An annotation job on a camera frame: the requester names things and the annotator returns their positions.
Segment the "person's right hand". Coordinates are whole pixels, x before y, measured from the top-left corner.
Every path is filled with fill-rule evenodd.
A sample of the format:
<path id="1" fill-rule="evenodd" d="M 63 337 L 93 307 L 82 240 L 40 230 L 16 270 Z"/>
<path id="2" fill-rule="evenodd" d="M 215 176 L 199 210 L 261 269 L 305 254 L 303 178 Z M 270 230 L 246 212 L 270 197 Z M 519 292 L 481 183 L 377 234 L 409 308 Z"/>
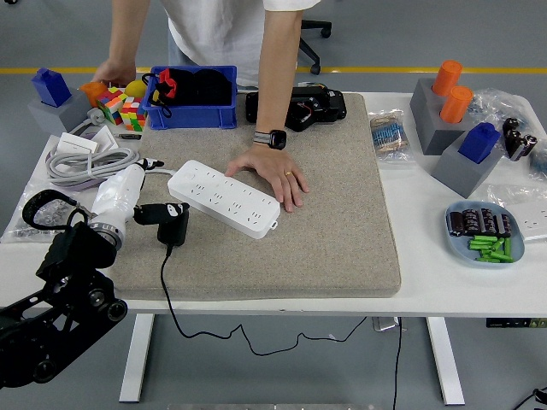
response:
<path id="1" fill-rule="evenodd" d="M 104 61 L 93 75 L 92 82 L 105 84 L 106 86 L 125 87 L 136 78 L 136 66 L 134 61 L 128 63 Z"/>

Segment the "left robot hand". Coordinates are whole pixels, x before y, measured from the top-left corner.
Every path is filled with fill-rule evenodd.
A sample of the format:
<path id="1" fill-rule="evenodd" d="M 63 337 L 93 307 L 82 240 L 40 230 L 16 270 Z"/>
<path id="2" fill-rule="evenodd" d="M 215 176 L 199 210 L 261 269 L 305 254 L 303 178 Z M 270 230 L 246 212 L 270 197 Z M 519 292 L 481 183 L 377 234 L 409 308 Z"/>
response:
<path id="1" fill-rule="evenodd" d="M 139 160 L 100 184 L 91 207 L 91 229 L 124 237 L 130 219 L 142 226 L 164 225 L 179 222 L 188 214 L 186 203 L 137 204 L 150 167 L 155 166 L 148 159 Z"/>

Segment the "person's left hand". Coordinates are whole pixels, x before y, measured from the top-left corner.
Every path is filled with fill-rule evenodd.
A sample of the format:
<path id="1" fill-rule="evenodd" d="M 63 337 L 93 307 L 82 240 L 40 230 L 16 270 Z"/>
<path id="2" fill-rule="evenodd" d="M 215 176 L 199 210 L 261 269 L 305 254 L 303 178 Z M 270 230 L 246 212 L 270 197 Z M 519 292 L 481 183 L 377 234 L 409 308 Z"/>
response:
<path id="1" fill-rule="evenodd" d="M 225 175 L 232 177 L 243 169 L 254 170 L 265 179 L 287 213 L 303 205 L 302 193 L 309 192 L 308 181 L 292 157 L 283 150 L 271 149 L 264 143 L 253 143 L 227 164 Z"/>

